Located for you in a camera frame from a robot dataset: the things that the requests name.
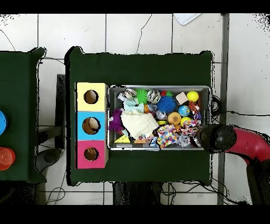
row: pom pom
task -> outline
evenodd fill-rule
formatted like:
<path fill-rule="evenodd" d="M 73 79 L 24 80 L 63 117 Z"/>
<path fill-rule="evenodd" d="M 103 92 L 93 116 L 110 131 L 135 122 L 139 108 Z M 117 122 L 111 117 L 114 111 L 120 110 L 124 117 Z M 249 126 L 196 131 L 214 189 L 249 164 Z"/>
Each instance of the pom pom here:
<path fill-rule="evenodd" d="M 115 132 L 120 132 L 122 130 L 124 130 L 124 127 L 122 125 L 122 121 L 121 121 L 121 113 L 122 110 L 120 109 L 115 109 L 112 113 L 112 117 L 113 120 L 110 121 L 109 123 L 109 130 L 113 130 Z"/>
<path fill-rule="evenodd" d="M 172 96 L 173 96 L 173 94 L 171 93 L 171 91 L 167 91 L 167 92 L 166 92 L 166 96 L 168 96 L 168 97 L 172 97 Z"/>
<path fill-rule="evenodd" d="M 176 103 L 173 97 L 163 96 L 157 103 L 158 109 L 161 112 L 170 113 L 176 107 Z"/>
<path fill-rule="evenodd" d="M 166 90 L 163 90 L 163 91 L 161 92 L 160 95 L 161 95 L 162 97 L 163 97 L 163 96 L 166 96 L 166 92 L 167 92 Z"/>
<path fill-rule="evenodd" d="M 139 104 L 140 103 L 147 104 L 147 98 L 146 98 L 147 91 L 145 89 L 136 89 L 136 92 L 137 92 L 136 97 L 139 101 Z"/>

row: yellow block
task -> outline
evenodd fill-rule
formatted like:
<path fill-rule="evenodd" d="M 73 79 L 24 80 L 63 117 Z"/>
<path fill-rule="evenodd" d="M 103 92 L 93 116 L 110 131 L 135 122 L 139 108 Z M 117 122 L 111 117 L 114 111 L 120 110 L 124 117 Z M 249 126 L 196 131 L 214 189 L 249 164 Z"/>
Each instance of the yellow block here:
<path fill-rule="evenodd" d="M 125 135 L 118 138 L 114 143 L 130 143 L 129 138 Z"/>
<path fill-rule="evenodd" d="M 84 94 L 88 90 L 93 90 L 98 94 L 98 101 L 94 104 L 88 104 L 84 100 Z M 78 111 L 102 111 L 106 109 L 106 93 L 107 86 L 104 83 L 89 83 L 78 82 L 77 83 L 77 104 Z"/>

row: blue block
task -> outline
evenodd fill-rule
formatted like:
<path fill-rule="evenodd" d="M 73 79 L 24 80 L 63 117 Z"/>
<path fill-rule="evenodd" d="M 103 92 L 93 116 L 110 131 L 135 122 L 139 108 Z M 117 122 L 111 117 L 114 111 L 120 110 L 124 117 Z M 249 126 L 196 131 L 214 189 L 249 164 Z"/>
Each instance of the blue block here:
<path fill-rule="evenodd" d="M 84 132 L 82 128 L 83 121 L 88 118 L 96 118 L 100 123 L 99 131 L 94 135 L 89 135 Z M 107 128 L 105 127 L 105 112 L 84 112 L 78 111 L 78 141 L 79 140 L 105 140 L 105 133 Z"/>

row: blue spiky ball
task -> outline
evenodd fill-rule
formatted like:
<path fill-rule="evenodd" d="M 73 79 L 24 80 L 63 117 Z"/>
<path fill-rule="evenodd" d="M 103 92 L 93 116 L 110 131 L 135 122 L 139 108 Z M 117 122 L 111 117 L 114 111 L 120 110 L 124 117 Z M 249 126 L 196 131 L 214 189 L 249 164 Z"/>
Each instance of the blue spiky ball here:
<path fill-rule="evenodd" d="M 163 96 L 157 103 L 158 110 L 165 113 L 173 112 L 176 107 L 176 102 L 173 97 Z"/>

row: blue ball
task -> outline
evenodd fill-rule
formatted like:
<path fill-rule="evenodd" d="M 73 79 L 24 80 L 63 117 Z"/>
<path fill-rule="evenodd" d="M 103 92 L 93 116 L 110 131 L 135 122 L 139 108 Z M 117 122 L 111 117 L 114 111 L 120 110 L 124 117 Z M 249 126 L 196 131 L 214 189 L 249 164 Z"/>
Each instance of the blue ball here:
<path fill-rule="evenodd" d="M 176 103 L 173 97 L 162 96 L 157 102 L 158 110 L 164 113 L 173 112 L 176 107 Z"/>
<path fill-rule="evenodd" d="M 181 106 L 178 109 L 178 113 L 182 116 L 182 117 L 187 117 L 190 113 L 190 109 L 188 106 Z"/>

